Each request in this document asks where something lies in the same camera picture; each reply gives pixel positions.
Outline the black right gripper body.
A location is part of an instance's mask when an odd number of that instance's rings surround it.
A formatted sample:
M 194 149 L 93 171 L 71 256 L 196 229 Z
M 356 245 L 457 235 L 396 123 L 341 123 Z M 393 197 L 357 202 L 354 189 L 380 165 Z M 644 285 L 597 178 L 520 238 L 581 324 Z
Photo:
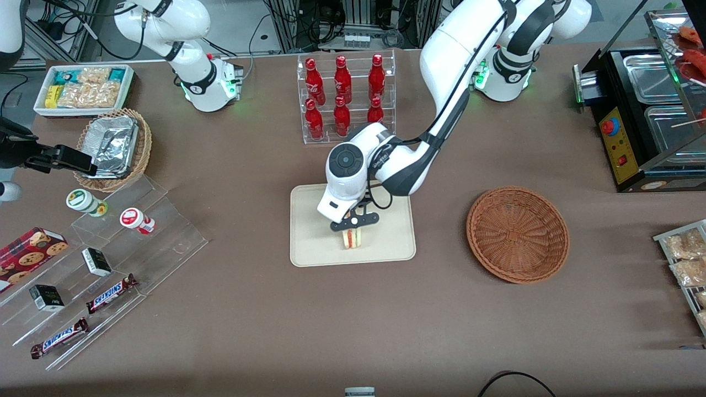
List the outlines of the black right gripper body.
M 25 126 L 2 117 L 1 168 L 17 168 L 35 155 L 40 155 L 37 136 Z

